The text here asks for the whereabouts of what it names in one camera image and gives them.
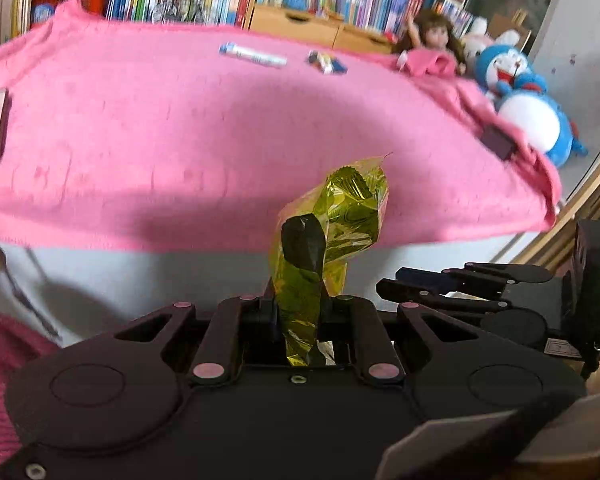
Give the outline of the yellow foil snack bag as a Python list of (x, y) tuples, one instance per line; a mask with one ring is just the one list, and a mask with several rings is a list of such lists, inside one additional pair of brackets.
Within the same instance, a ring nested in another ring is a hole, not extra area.
[(389, 198), (383, 161), (334, 170), (278, 214), (271, 284), (292, 366), (321, 359), (318, 328), (330, 300), (343, 292), (350, 259), (378, 242)]

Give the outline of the blue doraemon plush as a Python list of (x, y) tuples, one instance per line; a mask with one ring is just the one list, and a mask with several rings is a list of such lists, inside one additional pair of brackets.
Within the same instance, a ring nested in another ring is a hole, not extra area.
[(493, 99), (496, 112), (524, 134), (524, 140), (557, 167), (571, 154), (586, 156), (577, 127), (548, 94), (545, 80), (535, 73), (517, 48), (492, 44), (477, 54), (474, 77)]

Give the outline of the pink bunny print towel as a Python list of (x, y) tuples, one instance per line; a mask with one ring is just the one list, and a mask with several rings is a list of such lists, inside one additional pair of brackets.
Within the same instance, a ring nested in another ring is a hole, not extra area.
[[(282, 68), (222, 55), (227, 42)], [(475, 81), (434, 53), (341, 55), (233, 27), (107, 21), (70, 0), (0, 46), (10, 97), (0, 240), (71, 249), (264, 252), (283, 206), (381, 157), (381, 243), (544, 231), (562, 184)]]

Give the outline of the brown haired doll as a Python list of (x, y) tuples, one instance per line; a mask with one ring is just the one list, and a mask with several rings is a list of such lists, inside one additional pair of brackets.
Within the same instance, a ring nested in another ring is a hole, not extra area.
[(407, 14), (404, 32), (392, 47), (392, 52), (405, 58), (407, 52), (414, 49), (436, 50), (453, 55), (457, 76), (466, 73), (463, 45), (453, 34), (453, 24), (442, 14), (430, 9), (420, 10), (417, 15)]

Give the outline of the pink white bunny plush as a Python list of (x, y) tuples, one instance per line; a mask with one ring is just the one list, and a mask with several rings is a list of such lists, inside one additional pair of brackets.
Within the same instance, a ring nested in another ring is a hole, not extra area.
[(460, 38), (464, 58), (467, 67), (472, 67), (477, 61), (478, 55), (492, 44), (506, 44), (515, 47), (520, 39), (519, 32), (515, 29), (505, 29), (504, 32), (492, 38), (488, 34), (488, 21), (482, 16), (477, 16), (472, 21), (466, 34)]

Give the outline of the colourful small snack packet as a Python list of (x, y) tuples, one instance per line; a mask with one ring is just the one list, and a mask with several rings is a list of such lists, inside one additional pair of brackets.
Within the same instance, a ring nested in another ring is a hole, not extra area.
[(308, 63), (325, 75), (343, 75), (348, 72), (347, 66), (339, 58), (323, 51), (312, 50), (308, 55)]

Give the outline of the white blue tube wrapper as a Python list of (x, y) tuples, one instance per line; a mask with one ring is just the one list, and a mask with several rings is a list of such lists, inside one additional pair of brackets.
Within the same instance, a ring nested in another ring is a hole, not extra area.
[(232, 58), (241, 58), (242, 60), (262, 66), (282, 68), (287, 65), (287, 59), (283, 56), (238, 46), (238, 44), (234, 44), (234, 42), (222, 44), (222, 46), (219, 47), (219, 52), (222, 55), (231, 56)]

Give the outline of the wooden drawer organizer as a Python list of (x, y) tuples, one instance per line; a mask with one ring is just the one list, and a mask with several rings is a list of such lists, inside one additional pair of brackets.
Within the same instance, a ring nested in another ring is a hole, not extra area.
[(389, 54), (392, 50), (391, 41), (378, 32), (280, 6), (254, 4), (244, 29), (347, 52)]

